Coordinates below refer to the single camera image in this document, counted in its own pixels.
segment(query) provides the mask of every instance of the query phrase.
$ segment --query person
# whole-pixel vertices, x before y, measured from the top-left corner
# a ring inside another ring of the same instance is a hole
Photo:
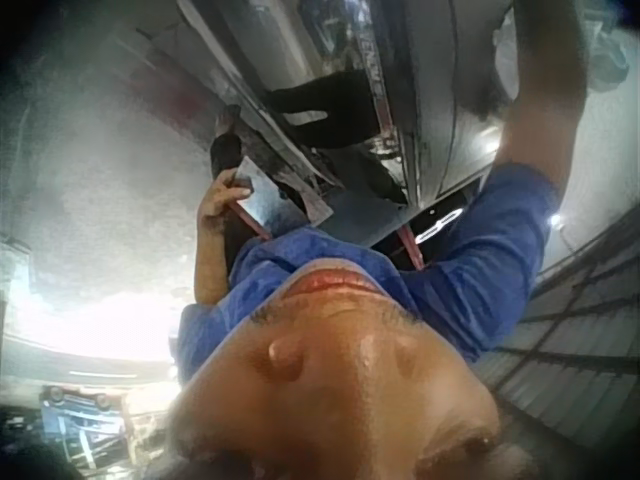
[[[172,447],[232,452],[255,478],[525,478],[469,364],[528,301],[586,101],[570,0],[516,0],[520,95],[495,165],[429,269],[313,228],[227,263],[225,170],[198,210],[196,304],[181,319]]]

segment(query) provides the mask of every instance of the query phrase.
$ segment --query fingers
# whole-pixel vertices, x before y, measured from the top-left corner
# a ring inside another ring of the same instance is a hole
[[[251,190],[248,188],[227,188],[218,192],[216,195],[216,203],[219,205],[227,205],[230,202],[239,202],[246,200],[251,196]]]
[[[218,178],[213,182],[214,186],[225,186],[228,187],[233,183],[233,180],[236,178],[237,168],[230,168],[228,170],[223,170],[218,175]]]

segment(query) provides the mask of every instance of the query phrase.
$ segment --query lips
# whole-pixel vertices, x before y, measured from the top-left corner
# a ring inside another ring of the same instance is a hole
[[[300,277],[287,289],[282,298],[338,289],[383,295],[383,292],[365,275],[336,268],[316,270]]]

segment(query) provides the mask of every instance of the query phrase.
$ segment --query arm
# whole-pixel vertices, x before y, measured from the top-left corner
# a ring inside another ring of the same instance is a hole
[[[530,166],[564,195],[586,101],[586,62],[573,0],[515,0],[520,94],[496,166]]]
[[[234,175],[235,170],[223,171],[198,209],[194,294],[196,303],[201,305],[217,305],[229,293],[223,214],[230,202],[251,195],[251,190],[245,188],[229,188]]]
[[[424,320],[468,361],[522,316],[560,204],[585,102],[571,0],[516,0],[520,95],[494,171],[432,268],[405,274]]]

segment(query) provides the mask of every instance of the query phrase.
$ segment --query light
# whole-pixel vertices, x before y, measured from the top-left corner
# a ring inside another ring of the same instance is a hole
[[[549,218],[549,225],[554,230],[562,230],[564,228],[564,217],[559,213],[551,215],[551,217]]]
[[[433,227],[431,227],[429,230],[421,233],[416,237],[416,245],[420,245],[421,243],[424,243],[427,240],[429,240],[431,237],[437,235],[438,232],[440,232],[444,227],[446,227],[448,224],[450,224],[455,219],[457,219],[460,215],[462,215],[463,212],[464,212],[464,208],[458,208],[457,210],[454,210],[448,215],[445,215],[443,218],[438,220]]]

